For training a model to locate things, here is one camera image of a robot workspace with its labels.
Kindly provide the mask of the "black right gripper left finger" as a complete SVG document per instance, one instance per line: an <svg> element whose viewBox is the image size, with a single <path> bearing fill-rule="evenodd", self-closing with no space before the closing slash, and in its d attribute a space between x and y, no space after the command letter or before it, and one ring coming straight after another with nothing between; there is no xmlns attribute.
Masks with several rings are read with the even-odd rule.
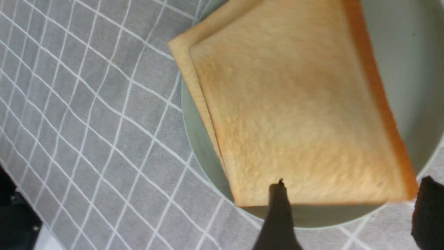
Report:
<svg viewBox="0 0 444 250"><path fill-rule="evenodd" d="M268 189L268 212L254 250L301 250L294 232L293 213L283 179Z"/></svg>

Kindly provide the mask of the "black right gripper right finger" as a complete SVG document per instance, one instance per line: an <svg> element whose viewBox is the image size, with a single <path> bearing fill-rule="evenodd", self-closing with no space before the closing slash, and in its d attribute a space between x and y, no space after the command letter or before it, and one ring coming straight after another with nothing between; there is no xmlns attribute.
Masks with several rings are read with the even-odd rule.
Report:
<svg viewBox="0 0 444 250"><path fill-rule="evenodd" d="M421 250L444 248L444 186L431 176L421 180L411 235Z"/></svg>

